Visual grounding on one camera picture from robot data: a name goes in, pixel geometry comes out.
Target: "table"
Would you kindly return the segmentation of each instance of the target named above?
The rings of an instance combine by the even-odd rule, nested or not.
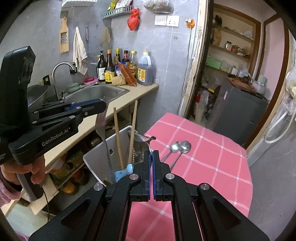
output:
[[[246,151],[231,139],[203,128],[171,113],[165,114],[145,134],[156,136],[150,146],[162,159],[169,153],[169,145],[188,140],[191,151],[182,154],[172,173],[186,182],[199,185],[209,183],[242,214],[248,216],[253,185]],[[171,164],[179,153],[172,153],[165,161]],[[170,202],[133,202],[126,240],[175,240]]]

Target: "white hose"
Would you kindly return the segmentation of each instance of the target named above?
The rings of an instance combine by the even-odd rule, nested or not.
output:
[[[280,140],[285,134],[286,132],[288,131],[288,129],[290,128],[294,118],[295,118],[295,114],[296,114],[296,108],[294,109],[293,111],[293,114],[291,116],[291,120],[289,122],[289,125],[287,126],[287,128],[285,129],[285,131],[276,139],[274,140],[266,140],[267,136],[270,134],[271,130],[288,114],[288,111],[285,111],[285,113],[271,126],[271,128],[267,131],[267,133],[265,134],[264,136],[264,141],[268,144],[272,144],[272,143],[275,143],[277,142],[278,140]]]

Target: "human hand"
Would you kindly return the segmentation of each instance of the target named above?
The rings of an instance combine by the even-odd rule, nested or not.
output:
[[[32,164],[21,166],[16,163],[15,160],[9,160],[2,164],[1,171],[3,177],[16,185],[20,185],[20,182],[16,174],[25,174],[32,172],[31,181],[34,184],[40,184],[45,179],[45,159],[41,156],[36,159]]]

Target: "plastic container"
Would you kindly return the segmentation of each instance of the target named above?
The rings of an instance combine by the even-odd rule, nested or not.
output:
[[[193,108],[194,122],[196,124],[202,123],[202,119],[204,117],[205,112],[205,106],[207,105],[208,98],[208,91],[198,91]]]
[[[128,129],[131,126],[127,126],[124,129],[119,131],[119,139],[121,143],[121,151],[123,154],[124,166],[126,167],[128,164],[128,153],[129,153],[129,143],[130,139],[128,137]],[[136,137],[135,140],[141,141],[141,138]],[[110,155],[112,173],[116,171],[121,171],[121,165],[119,161],[119,154],[117,149],[116,142],[116,134],[113,134],[109,138],[106,139],[109,150],[111,150],[112,154]],[[83,160],[91,173],[95,176],[95,178],[102,184],[111,183],[112,182],[110,176],[110,169],[108,165],[108,159],[106,155],[106,146],[103,142],[98,144],[96,147],[91,149],[88,153],[83,156]]]
[[[148,51],[144,51],[137,63],[137,82],[141,85],[153,84],[153,66]]]

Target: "metal basin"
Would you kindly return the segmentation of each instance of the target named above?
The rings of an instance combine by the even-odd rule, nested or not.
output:
[[[113,101],[128,92],[129,90],[117,86],[95,83],[66,96],[65,102],[79,103],[103,97],[110,97],[110,101]]]
[[[48,85],[32,85],[27,89],[28,111],[40,109],[46,100]]]

